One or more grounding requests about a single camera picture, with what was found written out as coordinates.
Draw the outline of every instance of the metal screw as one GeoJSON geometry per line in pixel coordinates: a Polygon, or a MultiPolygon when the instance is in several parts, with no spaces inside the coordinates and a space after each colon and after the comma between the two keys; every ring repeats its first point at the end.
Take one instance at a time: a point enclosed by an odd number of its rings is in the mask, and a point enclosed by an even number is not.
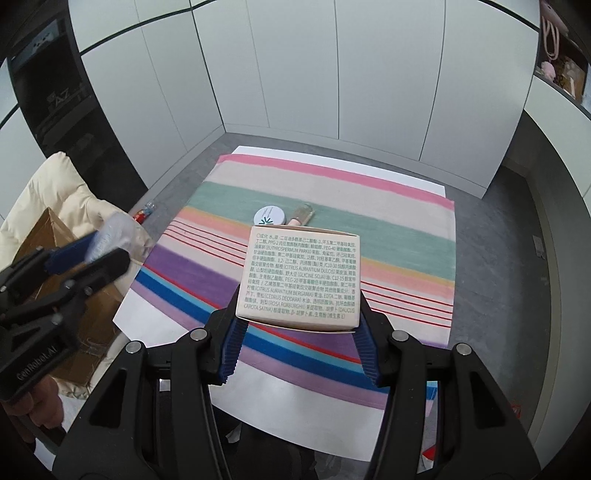
{"type": "Polygon", "coordinates": [[[127,345],[125,345],[125,351],[127,353],[137,353],[141,350],[141,348],[142,344],[139,343],[137,340],[134,340],[133,342],[130,342],[127,345]]]}
{"type": "Polygon", "coordinates": [[[191,332],[191,339],[198,342],[207,338],[207,331],[202,328],[197,328],[191,332]]]}
{"type": "Polygon", "coordinates": [[[472,347],[467,343],[458,343],[456,350],[460,355],[470,355],[472,353],[472,347]]]}
{"type": "Polygon", "coordinates": [[[392,332],[392,338],[397,342],[406,342],[408,340],[408,334],[404,330],[394,330],[392,332]]]}

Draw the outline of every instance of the jar lid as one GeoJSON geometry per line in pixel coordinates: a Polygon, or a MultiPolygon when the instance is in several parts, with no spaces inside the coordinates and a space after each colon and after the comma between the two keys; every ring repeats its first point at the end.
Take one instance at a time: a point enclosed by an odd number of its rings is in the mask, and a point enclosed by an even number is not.
{"type": "Polygon", "coordinates": [[[283,225],[285,212],[279,207],[269,205],[260,209],[253,219],[254,225],[283,225]]]}

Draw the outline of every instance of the green stripe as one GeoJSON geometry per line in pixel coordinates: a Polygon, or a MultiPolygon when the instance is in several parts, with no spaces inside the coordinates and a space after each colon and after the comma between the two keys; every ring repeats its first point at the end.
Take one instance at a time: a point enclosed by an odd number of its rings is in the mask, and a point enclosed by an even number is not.
{"type": "MultiPolygon", "coordinates": [[[[266,205],[277,205],[289,215],[302,201],[204,181],[188,205],[251,225],[256,211],[266,205]]],[[[322,205],[314,205],[314,209],[309,226],[359,235],[363,257],[455,279],[456,244],[451,240],[322,205]]]]}

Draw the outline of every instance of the plastic bag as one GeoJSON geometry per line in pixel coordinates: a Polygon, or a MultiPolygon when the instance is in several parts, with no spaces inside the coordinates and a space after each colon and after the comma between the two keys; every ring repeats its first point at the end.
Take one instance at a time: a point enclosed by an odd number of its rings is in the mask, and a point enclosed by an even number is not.
{"type": "Polygon", "coordinates": [[[131,258],[144,262],[150,253],[151,245],[145,245],[139,240],[138,229],[141,229],[141,226],[129,215],[122,212],[114,213],[92,239],[85,261],[90,263],[115,248],[122,248],[131,258]]]}

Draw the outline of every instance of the pink stripe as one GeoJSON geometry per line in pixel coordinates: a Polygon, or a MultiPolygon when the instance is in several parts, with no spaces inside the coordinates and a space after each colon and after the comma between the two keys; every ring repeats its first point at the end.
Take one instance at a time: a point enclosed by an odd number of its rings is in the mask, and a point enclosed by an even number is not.
{"type": "Polygon", "coordinates": [[[360,173],[352,173],[344,170],[337,170],[336,168],[322,167],[320,165],[310,165],[308,163],[301,163],[290,160],[280,160],[279,158],[257,157],[254,155],[231,154],[222,155],[217,161],[218,164],[225,161],[235,161],[238,163],[245,163],[250,165],[261,165],[264,167],[276,167],[283,170],[297,171],[300,173],[307,173],[317,175],[320,177],[327,177],[335,180],[349,181],[357,183],[378,190],[385,190],[387,192],[404,195],[422,202],[434,203],[440,205],[448,210],[453,210],[453,202],[445,197],[437,195],[432,192],[425,192],[421,189],[402,185],[394,181],[377,179],[375,177],[368,177],[360,173]]]}

